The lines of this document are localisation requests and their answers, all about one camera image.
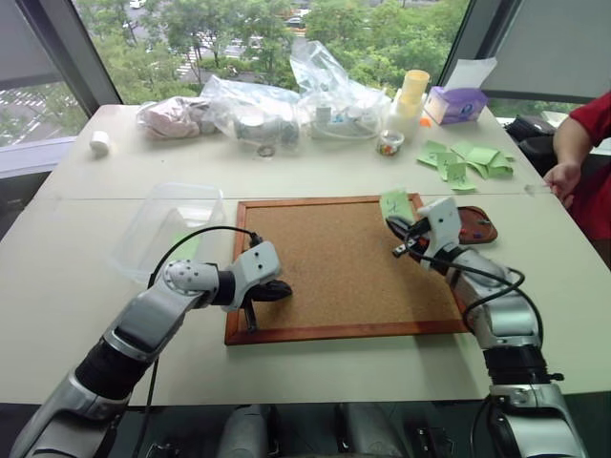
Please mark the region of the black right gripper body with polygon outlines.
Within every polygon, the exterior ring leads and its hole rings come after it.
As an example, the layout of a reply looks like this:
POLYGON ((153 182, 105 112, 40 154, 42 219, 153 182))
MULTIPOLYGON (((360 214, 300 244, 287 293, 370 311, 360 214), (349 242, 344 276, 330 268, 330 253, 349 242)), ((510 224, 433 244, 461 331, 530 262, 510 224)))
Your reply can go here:
POLYGON ((403 244, 409 256, 415 261, 421 261, 431 243, 429 233, 431 226, 426 218, 420 219, 410 225, 403 244))

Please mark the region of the person's bare hand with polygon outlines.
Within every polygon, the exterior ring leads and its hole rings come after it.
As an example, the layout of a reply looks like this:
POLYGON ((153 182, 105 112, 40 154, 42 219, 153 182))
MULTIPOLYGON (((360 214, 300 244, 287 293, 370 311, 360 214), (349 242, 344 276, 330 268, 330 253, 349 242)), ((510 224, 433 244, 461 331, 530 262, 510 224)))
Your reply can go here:
POLYGON ((565 208, 574 200, 574 190, 580 181, 581 168, 575 162, 561 162, 544 176, 545 183, 565 208))

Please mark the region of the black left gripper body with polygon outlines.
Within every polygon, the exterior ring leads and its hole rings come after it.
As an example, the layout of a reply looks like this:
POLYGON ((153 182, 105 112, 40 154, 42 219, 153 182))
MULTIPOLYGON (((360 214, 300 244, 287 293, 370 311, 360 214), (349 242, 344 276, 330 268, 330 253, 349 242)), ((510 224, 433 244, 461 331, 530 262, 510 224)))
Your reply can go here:
POLYGON ((281 283, 270 281, 266 284, 253 286, 249 290, 249 296, 253 302, 275 302, 281 298, 281 283))

